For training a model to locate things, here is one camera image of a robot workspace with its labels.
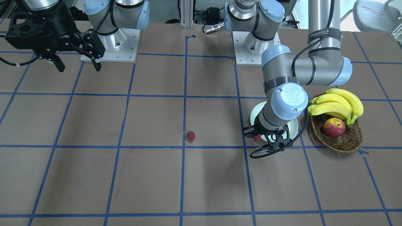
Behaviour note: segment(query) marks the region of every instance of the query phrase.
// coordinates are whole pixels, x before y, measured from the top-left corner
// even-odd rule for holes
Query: chair
[[[400,30],[402,18],[399,10],[386,3],[374,0],[357,0],[353,9],[349,10],[341,19],[342,22],[351,12],[356,27],[362,32],[383,32],[394,36],[397,40],[402,39]]]

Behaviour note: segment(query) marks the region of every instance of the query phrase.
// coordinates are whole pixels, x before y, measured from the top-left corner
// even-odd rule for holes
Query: bunch of bananas
[[[313,98],[307,108],[310,115],[328,114],[352,124],[363,114],[363,104],[353,93],[339,89],[328,89],[324,95]]]

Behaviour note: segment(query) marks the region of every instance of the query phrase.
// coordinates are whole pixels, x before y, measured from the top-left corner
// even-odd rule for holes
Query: red apple
[[[327,136],[336,138],[345,132],[346,126],[342,120],[330,118],[324,123],[322,130]]]

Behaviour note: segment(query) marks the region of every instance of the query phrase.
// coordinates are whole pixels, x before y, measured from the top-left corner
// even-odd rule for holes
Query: wicker basket
[[[333,149],[337,152],[354,152],[356,151],[363,142],[363,134],[361,132],[361,128],[359,122],[356,120],[354,124],[350,125],[350,130],[346,131],[344,134],[337,138],[331,138],[325,135],[322,131],[322,127],[324,123],[333,118],[327,114],[321,114],[316,116],[311,116],[310,121],[313,127],[313,131],[317,138],[327,147]]]

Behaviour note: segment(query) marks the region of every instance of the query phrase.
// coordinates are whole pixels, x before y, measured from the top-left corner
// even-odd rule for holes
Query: red strawberry
[[[190,140],[194,140],[195,139],[195,133],[193,131],[190,131],[187,133],[187,138]]]
[[[261,134],[254,137],[254,141],[258,142],[261,139]]]

